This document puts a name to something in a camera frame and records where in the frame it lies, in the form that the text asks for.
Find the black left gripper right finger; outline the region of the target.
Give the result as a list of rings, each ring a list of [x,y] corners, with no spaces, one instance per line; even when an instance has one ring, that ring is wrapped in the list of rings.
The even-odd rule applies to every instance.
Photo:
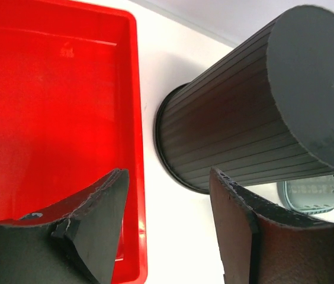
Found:
[[[334,223],[287,210],[210,170],[226,283],[334,283]]]

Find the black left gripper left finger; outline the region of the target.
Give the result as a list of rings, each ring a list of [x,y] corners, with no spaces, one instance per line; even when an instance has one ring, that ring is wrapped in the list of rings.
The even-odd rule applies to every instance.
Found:
[[[0,283],[110,283],[129,189],[114,169],[18,220],[0,221]]]

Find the light blue perforated basket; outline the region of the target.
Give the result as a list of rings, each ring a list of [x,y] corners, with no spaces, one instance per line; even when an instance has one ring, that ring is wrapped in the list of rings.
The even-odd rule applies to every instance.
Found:
[[[283,207],[302,214],[334,209],[334,175],[278,182],[277,192]]]

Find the black plastic bucket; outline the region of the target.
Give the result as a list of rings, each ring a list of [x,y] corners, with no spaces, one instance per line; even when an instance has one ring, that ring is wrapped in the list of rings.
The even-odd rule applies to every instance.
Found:
[[[207,194],[214,167],[243,186],[334,174],[334,13],[277,16],[160,104],[158,158]]]

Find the red plastic tray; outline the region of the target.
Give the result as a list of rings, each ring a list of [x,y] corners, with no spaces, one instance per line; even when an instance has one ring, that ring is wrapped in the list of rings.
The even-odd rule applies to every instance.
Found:
[[[0,221],[114,169],[129,189],[110,283],[144,283],[147,247],[137,28],[123,10],[0,1]]]

